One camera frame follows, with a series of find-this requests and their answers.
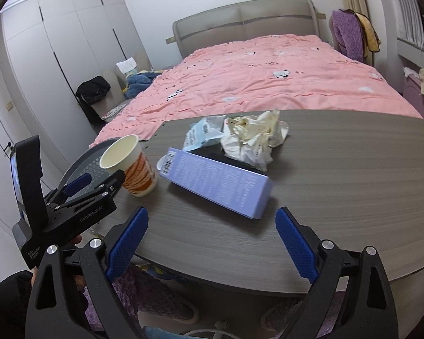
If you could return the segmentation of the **purple cardboard box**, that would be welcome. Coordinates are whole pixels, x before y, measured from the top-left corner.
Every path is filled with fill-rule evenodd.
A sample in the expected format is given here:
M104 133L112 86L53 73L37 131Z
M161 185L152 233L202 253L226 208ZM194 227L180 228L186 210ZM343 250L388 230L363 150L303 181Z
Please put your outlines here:
M260 219L272 181L254 171L170 148L157 162L162 178L248 219Z

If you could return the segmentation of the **grey perforated trash basket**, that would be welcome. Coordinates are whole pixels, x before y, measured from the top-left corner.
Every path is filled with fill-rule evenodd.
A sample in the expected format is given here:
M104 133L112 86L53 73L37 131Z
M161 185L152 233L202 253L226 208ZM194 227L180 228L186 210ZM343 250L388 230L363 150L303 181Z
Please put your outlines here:
M83 196L105 181L108 174L99 167L99 159L114 142L112 138L88 149L69 167L59 184L47 193L41 186L40 137L32 136L15 144L10 154L10 168L20 219L12 231L20 249L32 234L30 212L35 211L42 217L43 224L47 224L49 213L44 208L55 202L57 194L65 203Z

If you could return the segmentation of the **red white paper cup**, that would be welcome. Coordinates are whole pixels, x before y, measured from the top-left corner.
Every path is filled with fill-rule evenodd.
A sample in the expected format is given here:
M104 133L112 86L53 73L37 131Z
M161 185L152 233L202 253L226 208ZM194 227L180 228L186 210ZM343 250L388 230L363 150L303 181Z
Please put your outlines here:
M136 135L121 137L111 144L101 156L99 166L110 174L123 171L126 180L122 186L135 197L144 197L156 187L156 172Z

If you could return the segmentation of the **purple fuzzy slipper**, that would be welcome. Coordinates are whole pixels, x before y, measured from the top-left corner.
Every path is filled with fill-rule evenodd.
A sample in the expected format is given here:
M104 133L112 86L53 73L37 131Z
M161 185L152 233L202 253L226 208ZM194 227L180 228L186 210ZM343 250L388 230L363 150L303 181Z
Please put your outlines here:
M192 303L137 266L130 265L112 286L123 308L137 326L140 325L139 312L187 325L199 321L199 311Z

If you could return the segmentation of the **purple garment on chair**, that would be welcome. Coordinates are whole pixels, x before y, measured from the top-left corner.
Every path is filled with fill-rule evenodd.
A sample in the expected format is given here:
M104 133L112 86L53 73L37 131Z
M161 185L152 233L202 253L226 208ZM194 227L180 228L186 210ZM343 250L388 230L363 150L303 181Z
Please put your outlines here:
M334 10L332 26L340 52L351 60L363 62L362 28L355 13L350 10Z

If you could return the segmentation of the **purple storage box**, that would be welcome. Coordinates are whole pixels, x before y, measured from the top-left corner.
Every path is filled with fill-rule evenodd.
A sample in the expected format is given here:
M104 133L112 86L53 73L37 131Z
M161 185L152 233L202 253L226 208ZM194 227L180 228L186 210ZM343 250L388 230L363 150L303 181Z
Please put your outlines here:
M421 94L421 81L414 75L409 75L404 78L403 97L424 118L424 96Z

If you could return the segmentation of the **yellow garment on chair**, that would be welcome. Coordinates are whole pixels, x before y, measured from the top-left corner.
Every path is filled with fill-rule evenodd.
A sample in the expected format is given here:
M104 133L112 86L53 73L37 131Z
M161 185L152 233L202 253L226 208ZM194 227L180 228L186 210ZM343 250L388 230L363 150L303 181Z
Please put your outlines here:
M381 41L370 20L361 13L356 12L354 14L362 27L363 52L366 59L370 53L378 53L380 51Z

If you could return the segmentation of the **grey upholstered headboard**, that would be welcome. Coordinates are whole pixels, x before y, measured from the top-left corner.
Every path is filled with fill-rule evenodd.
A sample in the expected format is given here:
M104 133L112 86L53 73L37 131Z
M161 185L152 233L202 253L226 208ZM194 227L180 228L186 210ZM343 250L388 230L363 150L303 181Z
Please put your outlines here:
M182 57L201 48L272 34L320 36L311 0L252 0L224 5L177 20L172 30Z

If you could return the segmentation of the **white paper on chair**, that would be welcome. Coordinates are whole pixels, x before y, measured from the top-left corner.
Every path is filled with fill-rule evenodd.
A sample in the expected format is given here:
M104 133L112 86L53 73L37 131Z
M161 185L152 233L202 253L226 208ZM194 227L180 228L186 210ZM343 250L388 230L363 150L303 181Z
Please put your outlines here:
M122 74L126 74L135 70L137 68L137 63L133 57L130 57L127 60L118 62L116 67Z

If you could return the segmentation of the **blue blanket pile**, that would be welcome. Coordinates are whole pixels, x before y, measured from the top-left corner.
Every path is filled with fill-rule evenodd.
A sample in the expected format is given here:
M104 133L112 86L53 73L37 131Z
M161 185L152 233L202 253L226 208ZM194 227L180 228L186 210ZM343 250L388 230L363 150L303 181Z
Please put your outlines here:
M160 73L144 72L134 73L126 77L126 88L123 90L126 99L136 98L141 92L147 90L152 85Z

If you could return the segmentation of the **cream paper bag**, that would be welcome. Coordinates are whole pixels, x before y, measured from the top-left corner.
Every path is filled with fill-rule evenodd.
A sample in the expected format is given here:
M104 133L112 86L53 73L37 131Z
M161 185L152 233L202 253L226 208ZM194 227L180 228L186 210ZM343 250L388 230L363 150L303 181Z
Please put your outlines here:
M274 109L258 116L227 117L220 143L228 158L267 171L272 150L285 142L288 132L288 124L280 120L280 111Z

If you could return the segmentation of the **white sheer curtain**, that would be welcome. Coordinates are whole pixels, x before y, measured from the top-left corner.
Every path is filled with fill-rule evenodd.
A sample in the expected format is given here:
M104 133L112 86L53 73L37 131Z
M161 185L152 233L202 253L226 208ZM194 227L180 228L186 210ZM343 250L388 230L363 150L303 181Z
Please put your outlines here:
M394 0L397 36L418 47L424 45L424 28L417 0Z

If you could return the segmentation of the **pink duvet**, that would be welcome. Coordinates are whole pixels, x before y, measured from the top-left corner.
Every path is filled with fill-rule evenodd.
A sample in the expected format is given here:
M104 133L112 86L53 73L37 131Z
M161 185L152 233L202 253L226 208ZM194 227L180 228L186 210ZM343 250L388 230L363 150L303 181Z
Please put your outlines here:
M196 50L157 76L97 135L149 140L162 123L227 113L321 109L419 117L373 67L315 35L268 35Z

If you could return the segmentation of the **black clothes on chair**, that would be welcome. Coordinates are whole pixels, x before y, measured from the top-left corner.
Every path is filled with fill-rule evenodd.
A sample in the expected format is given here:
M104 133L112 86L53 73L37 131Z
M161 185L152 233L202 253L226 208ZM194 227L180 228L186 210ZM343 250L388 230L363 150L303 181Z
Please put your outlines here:
M110 84L103 77L96 76L89 81L81 83L75 92L75 98L92 126L99 126L105 123L92 108L92 105L103 101L110 89Z

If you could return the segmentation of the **light blue plastic package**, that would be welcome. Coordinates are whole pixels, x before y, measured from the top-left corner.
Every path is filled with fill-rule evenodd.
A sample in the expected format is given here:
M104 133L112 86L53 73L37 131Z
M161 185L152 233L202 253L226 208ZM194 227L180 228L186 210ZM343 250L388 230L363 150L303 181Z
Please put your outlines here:
M207 116L195 124L191 124L187 132L183 151L195 151L197 149L216 145L224 137L225 115Z

